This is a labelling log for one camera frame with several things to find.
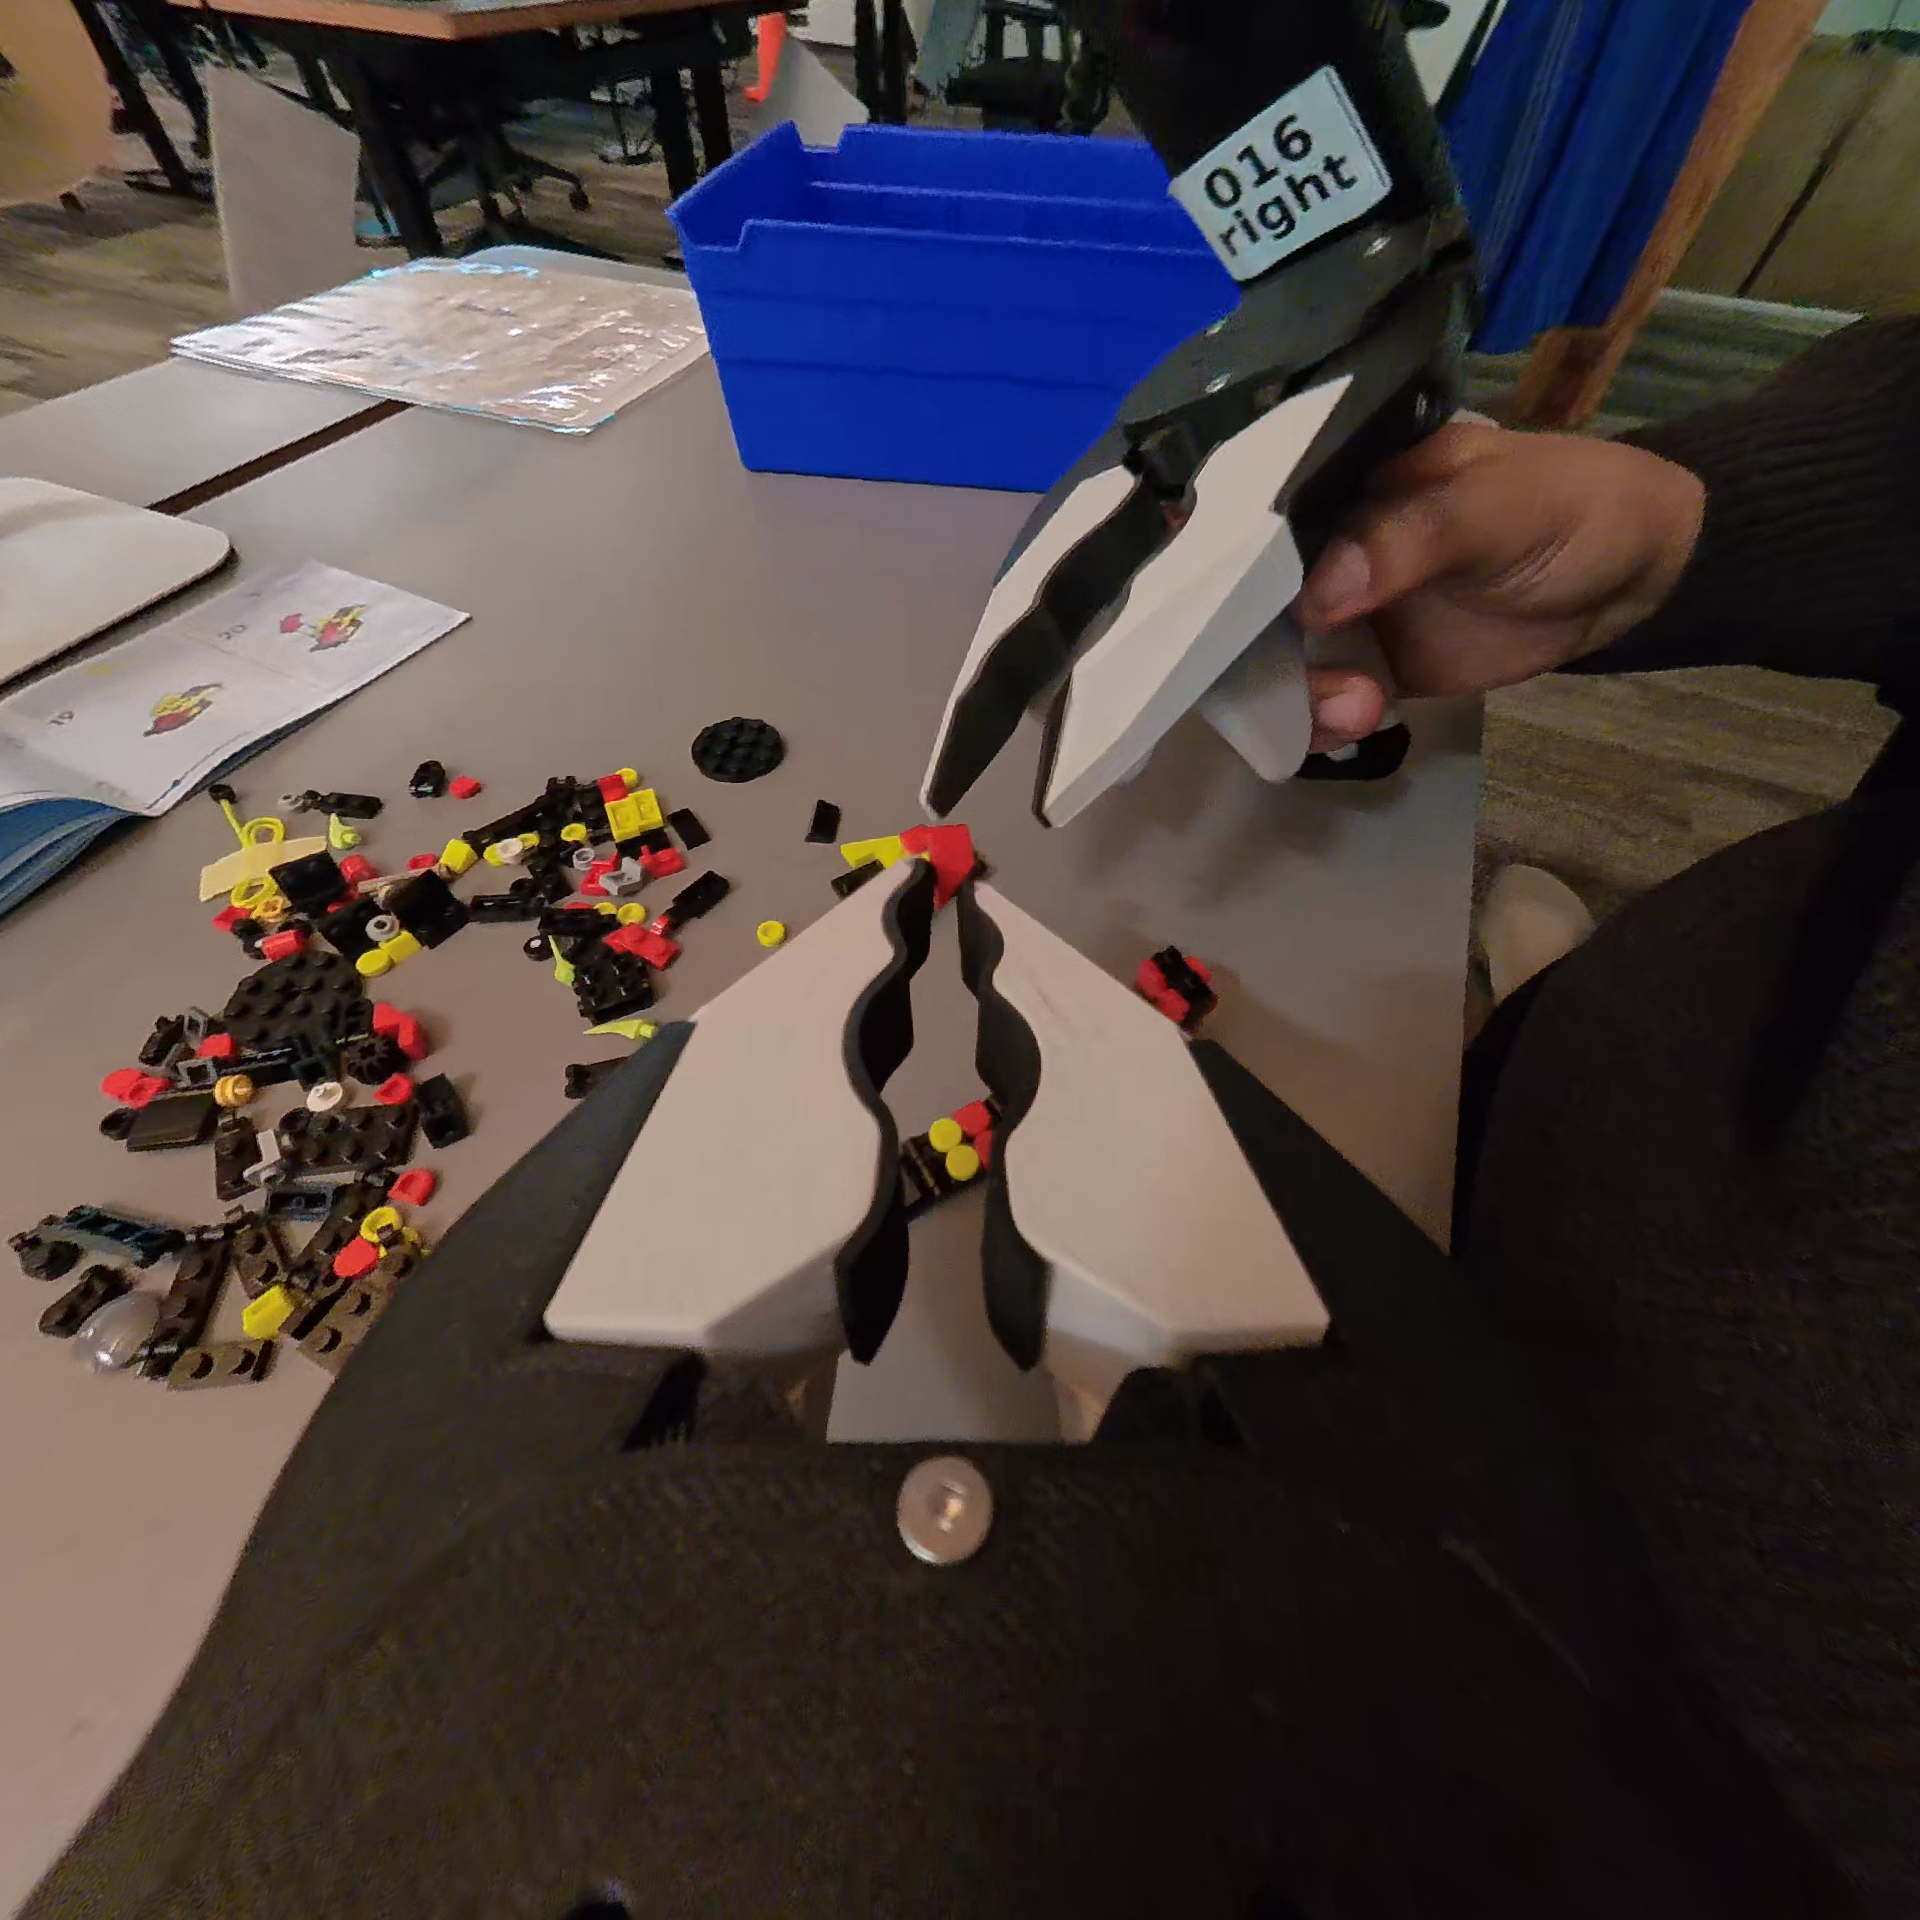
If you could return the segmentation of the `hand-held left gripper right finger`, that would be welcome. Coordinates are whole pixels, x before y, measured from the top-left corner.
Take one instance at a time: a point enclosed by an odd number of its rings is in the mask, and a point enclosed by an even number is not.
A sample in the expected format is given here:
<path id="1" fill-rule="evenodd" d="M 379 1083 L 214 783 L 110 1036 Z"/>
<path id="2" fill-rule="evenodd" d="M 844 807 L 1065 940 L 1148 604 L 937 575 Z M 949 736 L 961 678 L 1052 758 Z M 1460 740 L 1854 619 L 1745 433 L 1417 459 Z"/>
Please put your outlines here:
<path id="1" fill-rule="evenodd" d="M 1328 1307 L 1189 1037 L 989 885 L 956 910 L 999 1104 L 983 1299 L 1011 1359 L 1108 1404 L 1142 1369 L 1316 1347 Z"/>

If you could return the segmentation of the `person's right hand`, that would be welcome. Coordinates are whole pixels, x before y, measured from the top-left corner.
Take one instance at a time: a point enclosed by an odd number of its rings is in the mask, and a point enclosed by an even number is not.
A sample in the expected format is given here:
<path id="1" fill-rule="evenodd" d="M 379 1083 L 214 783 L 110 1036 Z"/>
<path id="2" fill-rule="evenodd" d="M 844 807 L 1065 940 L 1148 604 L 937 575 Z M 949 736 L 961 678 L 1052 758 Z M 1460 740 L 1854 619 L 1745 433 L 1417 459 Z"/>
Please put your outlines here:
<path id="1" fill-rule="evenodd" d="M 1383 665 L 1307 672 L 1311 748 L 1343 752 L 1396 700 L 1511 687 L 1652 616 L 1707 519 L 1687 467 L 1598 439 L 1440 427 L 1385 469 L 1302 579 L 1302 633 L 1366 628 Z"/>

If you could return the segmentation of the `long black lego strip assembly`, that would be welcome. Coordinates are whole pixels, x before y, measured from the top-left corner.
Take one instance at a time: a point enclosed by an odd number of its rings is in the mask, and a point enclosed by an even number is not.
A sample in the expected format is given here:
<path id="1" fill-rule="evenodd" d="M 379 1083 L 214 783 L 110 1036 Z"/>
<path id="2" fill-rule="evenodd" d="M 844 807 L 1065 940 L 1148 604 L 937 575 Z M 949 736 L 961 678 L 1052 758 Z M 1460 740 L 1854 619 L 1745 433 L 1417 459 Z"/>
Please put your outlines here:
<path id="1" fill-rule="evenodd" d="M 1212 964 L 1173 943 L 1139 963 L 1132 992 L 1173 1023 L 1184 1041 L 1201 1032 L 1217 1005 Z M 897 1150 L 904 1221 L 911 1223 L 975 1185 L 992 1167 L 999 1126 L 1000 1102 L 995 1092 L 979 1092 L 925 1131 L 904 1139 Z"/>

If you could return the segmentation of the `blue cloth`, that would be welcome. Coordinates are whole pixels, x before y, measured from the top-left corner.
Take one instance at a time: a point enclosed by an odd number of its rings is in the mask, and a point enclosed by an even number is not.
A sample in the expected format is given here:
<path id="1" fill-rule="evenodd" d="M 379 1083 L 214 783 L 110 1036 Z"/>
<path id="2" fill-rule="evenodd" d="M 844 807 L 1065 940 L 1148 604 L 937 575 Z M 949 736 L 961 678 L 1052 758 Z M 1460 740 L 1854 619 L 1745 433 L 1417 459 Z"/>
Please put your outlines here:
<path id="1" fill-rule="evenodd" d="M 1475 350 L 1609 319 L 1745 1 L 1513 1 L 1444 117 L 1480 269 Z"/>

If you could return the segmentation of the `white board pad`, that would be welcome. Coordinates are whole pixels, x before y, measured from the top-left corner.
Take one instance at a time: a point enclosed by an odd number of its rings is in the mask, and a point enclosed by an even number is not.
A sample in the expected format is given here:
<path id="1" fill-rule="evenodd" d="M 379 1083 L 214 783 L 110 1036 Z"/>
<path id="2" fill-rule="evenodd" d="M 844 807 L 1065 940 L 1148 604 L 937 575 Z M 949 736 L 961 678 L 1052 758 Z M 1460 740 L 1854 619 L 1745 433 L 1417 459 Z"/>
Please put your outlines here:
<path id="1" fill-rule="evenodd" d="M 1 683 L 206 580 L 229 534 L 36 477 L 1 480 Z"/>

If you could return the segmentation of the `pile of lego pieces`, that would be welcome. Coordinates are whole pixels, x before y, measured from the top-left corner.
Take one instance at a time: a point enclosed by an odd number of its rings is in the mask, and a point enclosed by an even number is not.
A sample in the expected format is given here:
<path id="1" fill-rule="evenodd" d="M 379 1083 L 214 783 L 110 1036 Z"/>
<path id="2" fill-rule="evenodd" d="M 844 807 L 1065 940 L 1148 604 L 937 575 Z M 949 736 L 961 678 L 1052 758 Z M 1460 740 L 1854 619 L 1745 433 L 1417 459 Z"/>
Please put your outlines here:
<path id="1" fill-rule="evenodd" d="M 704 821 L 632 768 L 553 774 L 491 823 L 382 869 L 379 798 L 300 790 L 240 819 L 207 876 L 216 929 L 254 963 L 214 1007 L 160 1014 L 103 1078 L 103 1139 L 207 1160 L 213 1213 L 76 1205 L 7 1239 L 51 1291 L 39 1336 L 172 1390 L 254 1383 L 283 1350 L 337 1373 L 427 1254 L 439 1157 L 473 1136 L 463 1083 L 392 977 L 468 927 L 507 927 L 592 1039 L 637 1049 L 684 933 L 732 888 L 691 856 Z"/>

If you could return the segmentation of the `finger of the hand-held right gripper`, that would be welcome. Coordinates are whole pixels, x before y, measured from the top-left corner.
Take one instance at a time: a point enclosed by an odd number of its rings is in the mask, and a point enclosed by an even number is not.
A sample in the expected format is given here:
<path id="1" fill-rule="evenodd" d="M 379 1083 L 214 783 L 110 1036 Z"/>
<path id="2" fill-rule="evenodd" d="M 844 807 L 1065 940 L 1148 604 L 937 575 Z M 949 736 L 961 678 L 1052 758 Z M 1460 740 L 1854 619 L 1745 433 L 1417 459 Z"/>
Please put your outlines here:
<path id="1" fill-rule="evenodd" d="M 951 686 L 920 781 L 928 819 L 951 819 L 1031 704 L 1052 710 L 1036 811 L 1070 819 L 1132 781 L 1163 723 L 1184 653 L 1165 549 L 1187 491 L 1125 463 L 1071 485 L 1008 559 Z"/>
<path id="2" fill-rule="evenodd" d="M 1279 493 L 1349 387 L 1340 374 L 1281 399 L 1200 462 L 1184 528 L 1140 565 L 1065 680 L 1036 803 L 1047 827 L 1152 753 L 1292 604 L 1305 569 Z"/>

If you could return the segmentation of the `wooden post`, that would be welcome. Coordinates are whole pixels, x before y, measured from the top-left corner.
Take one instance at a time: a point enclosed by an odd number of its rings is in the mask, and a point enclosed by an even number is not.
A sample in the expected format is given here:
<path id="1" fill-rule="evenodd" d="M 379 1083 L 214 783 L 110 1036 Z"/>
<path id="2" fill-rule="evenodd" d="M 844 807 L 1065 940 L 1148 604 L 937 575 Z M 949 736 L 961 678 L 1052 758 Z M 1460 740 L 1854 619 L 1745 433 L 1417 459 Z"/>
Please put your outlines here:
<path id="1" fill-rule="evenodd" d="M 1596 419 L 1628 350 L 1792 76 L 1823 8 L 1823 1 L 1745 6 L 1663 209 L 1613 310 L 1601 324 L 1558 327 L 1540 336 L 1505 398 L 1511 424 L 1572 429 Z"/>

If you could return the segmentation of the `dark wooden-top table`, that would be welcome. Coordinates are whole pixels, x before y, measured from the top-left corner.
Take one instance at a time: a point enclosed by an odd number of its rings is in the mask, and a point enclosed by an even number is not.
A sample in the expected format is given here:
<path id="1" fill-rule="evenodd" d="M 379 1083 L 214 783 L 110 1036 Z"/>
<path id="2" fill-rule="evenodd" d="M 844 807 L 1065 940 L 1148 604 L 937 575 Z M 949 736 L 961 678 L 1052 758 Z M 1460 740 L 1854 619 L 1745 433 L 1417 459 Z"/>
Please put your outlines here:
<path id="1" fill-rule="evenodd" d="M 533 105 L 588 102 L 643 83 L 673 198 L 732 155 L 727 71 L 773 1 L 216 1 L 124 4 L 199 125 L 200 84 L 180 32 L 247 32 L 294 62 L 305 102 L 359 142 L 373 208 L 406 256 L 444 256 L 431 182 L 415 153 L 441 147 L 470 177 L 477 230 L 465 252 L 525 244 L 596 256 L 525 222 L 519 200 L 542 165 L 507 124 Z"/>

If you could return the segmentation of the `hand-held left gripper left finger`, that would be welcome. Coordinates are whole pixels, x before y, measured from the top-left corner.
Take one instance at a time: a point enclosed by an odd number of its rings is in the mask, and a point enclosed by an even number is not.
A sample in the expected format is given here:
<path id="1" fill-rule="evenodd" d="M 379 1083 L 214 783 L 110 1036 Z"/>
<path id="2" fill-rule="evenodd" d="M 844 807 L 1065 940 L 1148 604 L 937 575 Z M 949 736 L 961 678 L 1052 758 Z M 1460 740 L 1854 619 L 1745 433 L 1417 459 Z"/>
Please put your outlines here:
<path id="1" fill-rule="evenodd" d="M 901 1143 L 937 873 L 897 861 L 693 1017 L 553 1294 L 553 1336 L 868 1363 L 904 1295 Z"/>

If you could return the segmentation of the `clear plastic bag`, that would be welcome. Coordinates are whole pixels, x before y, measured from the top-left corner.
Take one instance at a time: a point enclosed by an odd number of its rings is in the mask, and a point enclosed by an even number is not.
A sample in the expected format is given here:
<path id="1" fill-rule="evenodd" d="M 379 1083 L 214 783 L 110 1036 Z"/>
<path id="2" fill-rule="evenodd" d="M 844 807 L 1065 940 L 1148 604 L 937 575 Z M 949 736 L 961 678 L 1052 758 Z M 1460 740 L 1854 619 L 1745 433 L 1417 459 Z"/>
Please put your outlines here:
<path id="1" fill-rule="evenodd" d="M 584 436 L 699 366 L 710 344 L 684 281 L 421 259 L 189 331 L 172 355 Z"/>

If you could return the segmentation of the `person's right forearm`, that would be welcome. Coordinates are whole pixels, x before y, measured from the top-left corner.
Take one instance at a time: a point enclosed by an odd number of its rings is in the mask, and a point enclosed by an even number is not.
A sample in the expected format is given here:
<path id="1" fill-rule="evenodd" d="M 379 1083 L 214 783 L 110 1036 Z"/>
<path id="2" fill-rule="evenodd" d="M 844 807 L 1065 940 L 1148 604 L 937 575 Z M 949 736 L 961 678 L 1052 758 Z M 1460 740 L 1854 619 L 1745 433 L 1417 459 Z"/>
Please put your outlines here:
<path id="1" fill-rule="evenodd" d="M 1576 673 L 1751 665 L 1918 691 L 1918 317 L 1820 337 L 1755 391 L 1620 433 L 1704 489 L 1677 584 Z"/>

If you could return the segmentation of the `lego instruction booklet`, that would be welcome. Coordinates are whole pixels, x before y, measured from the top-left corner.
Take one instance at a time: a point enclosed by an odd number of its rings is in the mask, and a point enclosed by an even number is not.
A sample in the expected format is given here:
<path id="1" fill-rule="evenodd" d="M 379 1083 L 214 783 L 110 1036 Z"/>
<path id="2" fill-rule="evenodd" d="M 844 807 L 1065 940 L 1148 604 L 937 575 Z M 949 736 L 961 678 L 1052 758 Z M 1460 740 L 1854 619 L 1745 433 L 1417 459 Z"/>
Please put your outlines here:
<path id="1" fill-rule="evenodd" d="M 463 611 L 305 563 L 12 691 L 1 910 L 465 621 Z"/>

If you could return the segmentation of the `person's pale shoe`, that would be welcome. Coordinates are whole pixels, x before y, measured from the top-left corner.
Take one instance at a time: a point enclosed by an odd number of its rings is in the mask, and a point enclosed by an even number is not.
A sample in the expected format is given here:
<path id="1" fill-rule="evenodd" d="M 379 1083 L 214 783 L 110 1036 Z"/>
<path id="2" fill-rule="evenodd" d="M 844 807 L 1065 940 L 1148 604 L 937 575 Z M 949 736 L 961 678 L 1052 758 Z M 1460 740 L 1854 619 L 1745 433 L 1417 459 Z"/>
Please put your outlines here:
<path id="1" fill-rule="evenodd" d="M 1495 870 L 1472 921 L 1472 941 L 1492 1004 L 1511 999 L 1582 947 L 1593 927 L 1593 912 L 1552 873 L 1526 864 Z"/>

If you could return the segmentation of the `yellow wedge lego assembly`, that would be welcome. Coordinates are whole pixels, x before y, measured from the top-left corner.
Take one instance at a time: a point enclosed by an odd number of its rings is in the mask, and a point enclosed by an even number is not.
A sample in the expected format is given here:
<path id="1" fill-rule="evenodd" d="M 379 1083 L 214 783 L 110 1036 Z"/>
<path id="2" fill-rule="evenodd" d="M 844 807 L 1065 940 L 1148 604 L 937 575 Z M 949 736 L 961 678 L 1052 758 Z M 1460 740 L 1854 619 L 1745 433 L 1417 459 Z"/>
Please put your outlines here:
<path id="1" fill-rule="evenodd" d="M 847 876 L 868 865 L 884 870 L 904 856 L 920 860 L 934 873 L 934 910 L 944 910 L 981 870 L 981 855 L 961 823 L 923 823 L 893 833 L 855 838 L 840 844 L 838 852 Z"/>

